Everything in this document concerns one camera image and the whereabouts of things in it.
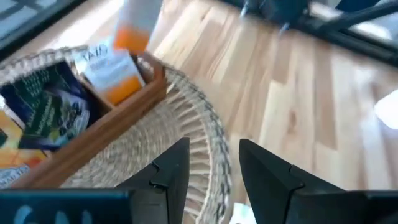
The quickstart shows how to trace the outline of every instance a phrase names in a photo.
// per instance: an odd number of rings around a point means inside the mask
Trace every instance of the black metal frame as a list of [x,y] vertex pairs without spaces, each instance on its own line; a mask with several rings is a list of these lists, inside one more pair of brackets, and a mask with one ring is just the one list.
[[398,223],[396,190],[345,191],[248,139],[239,161],[257,223]]
[[[34,39],[45,29],[56,23],[63,16],[74,10],[77,6],[86,0],[65,0],[46,9],[44,13],[40,13],[33,17],[29,22],[23,24],[20,28],[9,34],[0,41],[0,61],[12,55],[16,50]],[[32,6],[29,0],[18,1],[20,5]]]
[[[275,1],[275,4],[278,4],[277,1],[283,2],[281,0],[267,1]],[[238,7],[243,7],[241,3],[243,3],[243,1],[235,1],[232,4]],[[398,12],[398,2],[389,2],[383,5],[374,6],[357,12],[344,13],[330,21],[324,21],[320,18],[304,14],[304,11],[306,11],[306,9],[308,9],[308,5],[305,8],[301,9],[303,14],[301,14],[299,18],[295,18],[294,20],[285,22],[289,23],[290,27],[293,29],[312,34],[320,39],[329,41],[332,44],[345,47],[354,52],[367,55],[369,57],[375,58],[398,68],[397,45],[392,42],[387,43],[380,40],[372,39],[365,35],[361,35],[357,32],[349,30],[349,28],[355,24],[386,16],[393,12]],[[259,11],[254,13],[258,14],[259,16],[263,16]]]

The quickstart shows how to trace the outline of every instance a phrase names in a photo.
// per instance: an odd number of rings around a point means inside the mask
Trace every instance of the wooden floor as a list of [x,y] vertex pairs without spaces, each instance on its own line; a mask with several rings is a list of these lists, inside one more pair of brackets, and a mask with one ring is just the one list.
[[[216,1],[167,0],[162,12],[150,51],[183,70],[221,116],[233,162],[232,202],[248,202],[238,160],[242,138],[347,190],[398,188],[398,131],[373,110],[398,88],[396,69],[296,31],[278,37],[277,27],[240,19],[237,9]],[[46,31],[19,54],[96,42],[112,33],[116,18],[83,43]]]

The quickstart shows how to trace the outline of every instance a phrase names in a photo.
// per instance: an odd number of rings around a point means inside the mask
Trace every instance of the wicker basket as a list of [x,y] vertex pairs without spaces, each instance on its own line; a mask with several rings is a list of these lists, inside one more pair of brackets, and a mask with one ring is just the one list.
[[[87,46],[46,50],[0,64],[0,76],[71,62]],[[221,223],[231,192],[231,168],[223,127],[202,91],[166,66],[166,99],[72,175],[62,187],[114,187],[183,136],[190,138],[190,180],[184,223]]]

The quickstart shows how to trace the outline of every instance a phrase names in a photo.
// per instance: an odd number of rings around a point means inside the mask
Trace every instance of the wooden tray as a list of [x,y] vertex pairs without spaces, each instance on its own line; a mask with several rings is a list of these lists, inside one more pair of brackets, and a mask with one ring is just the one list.
[[113,106],[97,94],[88,82],[81,80],[89,93],[102,105],[103,116],[86,131],[62,147],[38,166],[16,180],[12,188],[59,187],[109,143],[117,139],[166,96],[165,68],[149,54],[132,56],[143,60],[152,69],[139,67],[147,85],[121,104]]

